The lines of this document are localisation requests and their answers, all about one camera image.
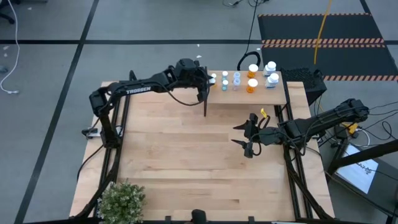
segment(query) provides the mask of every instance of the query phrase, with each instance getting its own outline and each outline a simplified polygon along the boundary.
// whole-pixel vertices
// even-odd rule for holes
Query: paper
[[[359,150],[356,147],[349,145],[343,157],[355,154],[357,152],[359,152]],[[374,170],[377,170],[378,165],[379,164],[377,162],[370,159],[357,164],[340,167],[336,173],[341,178],[345,179],[347,182],[367,194],[376,173]]]

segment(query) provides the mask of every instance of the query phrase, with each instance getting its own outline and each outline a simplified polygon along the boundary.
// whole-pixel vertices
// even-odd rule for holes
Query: floor
[[[398,40],[398,1],[366,2],[384,39]],[[259,6],[257,13],[323,13],[327,4],[327,0],[270,0]],[[23,1],[15,9],[18,39],[24,44],[19,64],[4,86],[20,93],[0,93],[0,170],[1,178],[6,180],[0,184],[0,217],[6,224],[15,220],[20,223],[68,218],[76,172],[86,146],[80,131],[90,125],[93,117],[88,95],[102,81],[127,79],[130,69],[139,78],[149,77],[184,57],[201,56],[201,64],[212,70],[234,70],[246,50],[253,11],[246,1],[228,8],[222,0],[49,0],[47,4]],[[1,11],[12,14],[9,7]],[[360,0],[334,0],[331,11],[364,9]],[[90,12],[92,22],[86,23]],[[12,40],[14,29],[0,19],[0,43]],[[257,21],[252,39],[260,39]],[[92,41],[83,45],[79,40],[128,41]],[[228,40],[234,40],[233,44],[228,44]],[[251,44],[249,50],[258,47]],[[388,48],[398,63],[398,45]],[[0,64],[12,67],[16,50],[14,44],[0,44]],[[376,106],[394,101],[390,96],[398,94],[396,82],[326,85],[324,109],[348,96]],[[397,108],[392,105],[380,111]],[[377,119],[370,118],[366,123]],[[398,136],[398,121],[388,121]],[[372,132],[386,136],[381,125]],[[322,148],[322,154],[327,163],[331,157],[328,146]],[[398,154],[382,159],[394,166]],[[337,218],[385,222],[383,213],[360,198],[334,183],[329,187]]]

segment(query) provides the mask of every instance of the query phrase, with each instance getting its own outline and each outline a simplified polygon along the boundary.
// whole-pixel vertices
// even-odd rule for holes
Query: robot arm
[[[94,114],[102,124],[101,138],[106,148],[115,148],[120,145],[120,138],[116,128],[111,125],[109,112],[115,107],[122,96],[154,91],[165,93],[174,88],[196,88],[199,102],[207,97],[212,77],[207,74],[206,68],[200,67],[198,61],[181,59],[176,66],[169,66],[163,72],[150,78],[137,80],[134,73],[132,81],[120,81],[106,87],[101,87],[90,95],[90,103]]]
[[[324,133],[342,122],[362,122],[368,118],[369,108],[365,107],[360,100],[348,99],[332,110],[328,110],[308,119],[294,119],[278,124],[278,128],[256,126],[257,116],[250,114],[249,120],[234,129],[244,130],[244,137],[249,142],[232,140],[242,145],[244,155],[253,157],[252,144],[288,144],[290,146],[302,147],[312,136]]]

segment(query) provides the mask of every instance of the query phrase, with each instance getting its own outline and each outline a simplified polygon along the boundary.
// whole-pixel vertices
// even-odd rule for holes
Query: green plant
[[[142,223],[144,199],[144,187],[112,182],[98,199],[98,216],[106,224]]]

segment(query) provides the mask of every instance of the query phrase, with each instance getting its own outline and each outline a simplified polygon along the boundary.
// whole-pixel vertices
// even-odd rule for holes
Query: bottle
[[[256,79],[254,79],[254,78],[249,79],[248,87],[246,87],[246,91],[248,93],[254,93],[254,90],[256,89],[256,86],[258,84],[259,84],[259,82]]]
[[[264,71],[262,72],[262,75],[264,75],[265,77],[268,77],[275,71],[276,71],[276,63],[271,61],[271,62],[268,62],[268,64],[265,66]]]
[[[241,74],[239,72],[234,73],[234,79],[236,78],[241,79]]]
[[[239,85],[241,84],[241,80],[239,78],[235,78],[234,79],[234,87],[233,90],[238,90],[239,89]]]
[[[217,84],[216,84],[217,74],[212,73],[211,76],[213,77],[212,79],[214,79],[214,85],[213,86],[217,86]]]
[[[215,79],[215,78],[209,79],[209,83],[210,83],[210,84],[214,84],[214,85],[212,85],[212,86],[215,86],[215,85],[216,85],[216,79]]]
[[[275,88],[275,86],[279,83],[279,75],[276,73],[272,73],[266,81],[266,88]]]
[[[259,67],[256,64],[249,65],[248,78],[254,78]]]
[[[222,80],[227,80],[228,72],[223,71],[223,79]]]
[[[222,90],[226,91],[228,89],[228,80],[223,80],[223,87]]]

